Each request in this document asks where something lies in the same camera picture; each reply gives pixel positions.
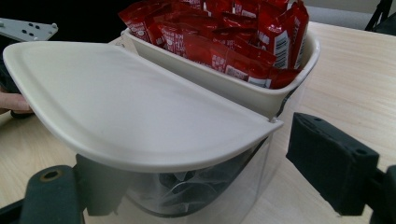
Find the black object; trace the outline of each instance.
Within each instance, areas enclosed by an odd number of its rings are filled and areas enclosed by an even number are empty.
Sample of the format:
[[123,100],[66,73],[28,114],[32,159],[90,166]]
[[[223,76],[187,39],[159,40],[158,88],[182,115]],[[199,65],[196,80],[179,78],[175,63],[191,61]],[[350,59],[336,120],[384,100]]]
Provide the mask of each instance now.
[[376,6],[376,10],[373,14],[373,17],[368,22],[365,31],[373,31],[374,28],[385,21],[390,12],[390,7],[392,6],[392,0],[381,0],[379,4]]
[[0,223],[84,223],[73,169],[59,165],[33,175],[28,182],[25,198],[0,209]]
[[390,15],[385,21],[379,23],[373,32],[384,35],[396,35],[396,13]]
[[382,173],[378,153],[327,121],[295,113],[286,157],[340,215],[368,204],[371,223],[396,223],[396,166]]

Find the beige plastic bin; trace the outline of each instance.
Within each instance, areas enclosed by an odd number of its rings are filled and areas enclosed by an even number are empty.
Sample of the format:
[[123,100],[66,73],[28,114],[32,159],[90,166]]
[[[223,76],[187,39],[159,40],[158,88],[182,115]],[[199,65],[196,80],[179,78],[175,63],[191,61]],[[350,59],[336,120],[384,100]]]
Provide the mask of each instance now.
[[305,80],[315,66],[320,53],[318,40],[308,30],[304,43],[302,72],[287,87],[269,90],[225,76],[218,71],[160,49],[131,35],[128,28],[121,33],[121,36],[123,41],[132,41],[137,53],[143,58],[270,119],[280,114],[283,100]]

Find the metal bracket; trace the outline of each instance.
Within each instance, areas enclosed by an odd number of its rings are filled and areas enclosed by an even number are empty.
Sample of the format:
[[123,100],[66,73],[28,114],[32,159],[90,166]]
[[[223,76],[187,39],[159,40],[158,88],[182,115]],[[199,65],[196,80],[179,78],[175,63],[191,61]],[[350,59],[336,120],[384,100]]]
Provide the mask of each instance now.
[[25,42],[49,40],[58,32],[58,26],[32,21],[16,21],[0,18],[0,35]]

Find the wooden table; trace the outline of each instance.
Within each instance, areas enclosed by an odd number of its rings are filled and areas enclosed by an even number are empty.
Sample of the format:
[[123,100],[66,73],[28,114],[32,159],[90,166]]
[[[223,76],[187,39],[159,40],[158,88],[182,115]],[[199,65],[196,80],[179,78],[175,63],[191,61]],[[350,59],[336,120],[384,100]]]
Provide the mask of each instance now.
[[[288,100],[274,134],[265,180],[269,182],[244,224],[368,223],[340,217],[285,159],[295,111],[314,115],[380,153],[378,168],[396,163],[396,37],[310,22],[321,44],[319,60]],[[0,116],[0,207],[21,199],[28,179],[57,164],[73,166],[75,153],[37,117]]]

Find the hand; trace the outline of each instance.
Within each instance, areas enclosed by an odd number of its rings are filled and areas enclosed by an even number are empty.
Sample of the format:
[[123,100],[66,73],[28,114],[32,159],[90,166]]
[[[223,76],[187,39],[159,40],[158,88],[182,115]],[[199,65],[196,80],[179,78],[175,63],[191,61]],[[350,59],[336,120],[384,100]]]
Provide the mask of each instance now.
[[30,114],[33,113],[32,108],[28,105],[21,94],[7,93],[0,87],[0,114],[14,111],[16,114]]

